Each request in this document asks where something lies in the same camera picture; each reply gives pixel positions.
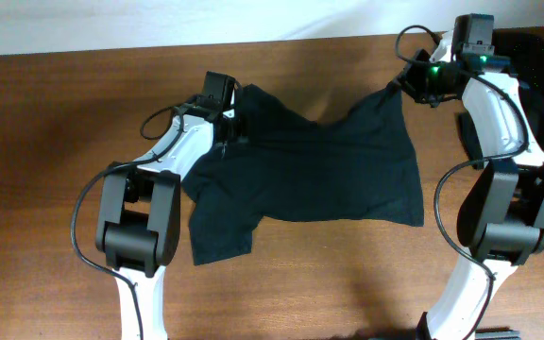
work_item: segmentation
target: wooden surface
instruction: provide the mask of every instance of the wooden surface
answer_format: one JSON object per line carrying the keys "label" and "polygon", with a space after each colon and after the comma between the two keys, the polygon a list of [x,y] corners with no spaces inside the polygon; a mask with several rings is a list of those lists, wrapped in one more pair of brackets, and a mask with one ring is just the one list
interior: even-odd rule
{"label": "wooden surface", "polygon": [[[401,70],[394,39],[0,57],[0,339],[120,338],[116,285],[75,257],[69,218],[92,175],[151,146],[138,134],[150,112],[199,92],[205,72],[214,70],[329,122]],[[410,55],[429,45],[413,35],[403,49]],[[165,277],[170,337],[311,339],[413,328],[456,262],[435,226],[432,195],[440,176],[466,156],[454,123],[460,103],[432,110],[405,98],[403,111],[421,174],[424,228],[265,218],[252,254],[194,267],[187,227],[194,203],[183,195],[178,253]],[[467,169],[446,186],[443,212],[452,235],[477,176]],[[102,261],[94,249],[100,188],[84,202],[78,236]],[[544,253],[501,288],[482,325],[544,338]]]}

